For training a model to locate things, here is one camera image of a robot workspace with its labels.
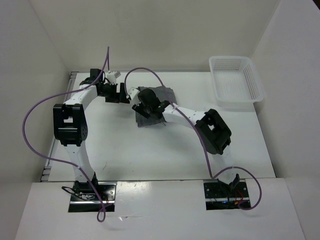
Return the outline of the grey cotton shorts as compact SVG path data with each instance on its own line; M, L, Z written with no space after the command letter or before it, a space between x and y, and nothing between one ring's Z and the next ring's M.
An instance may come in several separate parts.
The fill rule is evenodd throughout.
M138 104L132 109L135 111L135 121L139 128L164 123L163 111L170 101L177 103L175 92L172 88L162 86L139 86L137 94Z

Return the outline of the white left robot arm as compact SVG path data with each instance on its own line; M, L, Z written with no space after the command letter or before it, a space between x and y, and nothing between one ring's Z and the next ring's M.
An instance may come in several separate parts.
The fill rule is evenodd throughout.
M92 68L89 77L80 83L72 96L53 107L54 137L68 153L75 174L72 191L79 198L80 194L83 194L87 199L94 200L100 194L96 173L91 167L86 150L85 141L89 130L85 110L97 97L105 98L107 103L128 104L123 83L117 91L117 78L120 75L119 71L105 73L98 68Z

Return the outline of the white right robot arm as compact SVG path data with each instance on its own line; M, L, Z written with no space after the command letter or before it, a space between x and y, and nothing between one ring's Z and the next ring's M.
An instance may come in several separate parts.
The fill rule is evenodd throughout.
M232 132L215 109L196 111L168 100L160 101L150 88L139 91L132 87L127 98L133 103L132 109L147 119L164 120L193 129L204 150L209 176L217 178L220 183L220 193L230 197L237 191L240 177L232 170Z

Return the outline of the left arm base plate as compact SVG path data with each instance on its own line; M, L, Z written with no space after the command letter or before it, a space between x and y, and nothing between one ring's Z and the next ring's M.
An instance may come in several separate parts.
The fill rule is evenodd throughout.
M98 213L102 212L102 204L96 193L90 189L76 189L73 187L63 186L63 189L70 194L70 201L68 212L69 213ZM102 199L107 213L115 211L116 200L116 182L99 182L97 192Z

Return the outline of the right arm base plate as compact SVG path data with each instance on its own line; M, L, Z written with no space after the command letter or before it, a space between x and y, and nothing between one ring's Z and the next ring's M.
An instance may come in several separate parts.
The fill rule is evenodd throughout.
M203 183L205 206L207 211L212 210L234 210L241 207L251 207L247 184L241 181L232 192L229 192L217 181Z

